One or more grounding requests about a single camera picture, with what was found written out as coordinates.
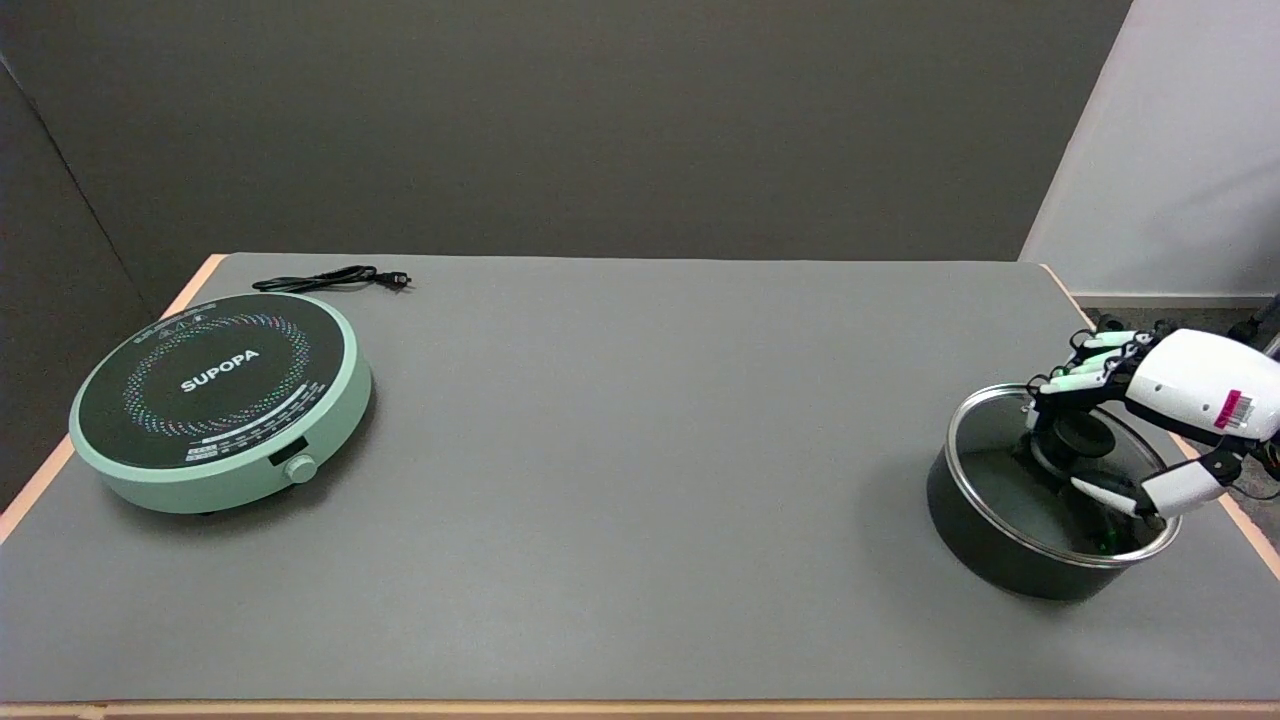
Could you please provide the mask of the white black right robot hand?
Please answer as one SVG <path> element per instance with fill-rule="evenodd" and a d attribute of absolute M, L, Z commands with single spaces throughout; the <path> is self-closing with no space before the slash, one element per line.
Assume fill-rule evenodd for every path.
<path fill-rule="evenodd" d="M 1179 518 L 1224 496 L 1254 460 L 1277 475 L 1279 369 L 1261 351 L 1166 322 L 1148 331 L 1083 329 L 1071 356 L 1027 383 L 1023 446 L 1055 480 L 1130 518 Z M 1076 470 L 1114 450 L 1094 415 L 1107 402 L 1207 445 L 1201 456 L 1139 480 Z"/>

